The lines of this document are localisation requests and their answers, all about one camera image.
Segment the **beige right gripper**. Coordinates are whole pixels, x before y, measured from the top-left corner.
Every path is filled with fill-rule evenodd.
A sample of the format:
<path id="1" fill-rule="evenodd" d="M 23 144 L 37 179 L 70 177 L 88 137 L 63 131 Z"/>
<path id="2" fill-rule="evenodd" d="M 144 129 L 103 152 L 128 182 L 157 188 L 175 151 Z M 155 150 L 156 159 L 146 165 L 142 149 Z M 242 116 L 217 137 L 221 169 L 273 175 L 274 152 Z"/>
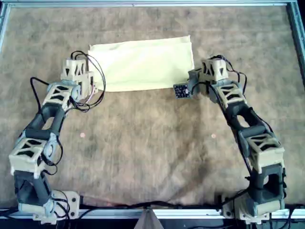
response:
<path id="1" fill-rule="evenodd" d="M 199 82 L 203 82 L 200 84 L 200 90 L 202 94 L 209 94 L 209 85 L 211 84 L 211 73 L 207 71 L 206 73 L 201 73 L 199 77 Z"/>

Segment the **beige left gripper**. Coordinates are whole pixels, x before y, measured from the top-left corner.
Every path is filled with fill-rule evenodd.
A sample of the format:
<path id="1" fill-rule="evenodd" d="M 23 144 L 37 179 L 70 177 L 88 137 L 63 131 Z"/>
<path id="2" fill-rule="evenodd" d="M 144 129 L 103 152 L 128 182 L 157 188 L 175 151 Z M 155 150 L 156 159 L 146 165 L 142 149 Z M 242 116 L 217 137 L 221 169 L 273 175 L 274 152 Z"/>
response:
<path id="1" fill-rule="evenodd" d="M 86 72 L 79 75 L 78 84 L 81 86 L 81 97 L 87 97 L 98 92 L 95 83 L 94 72 Z"/>

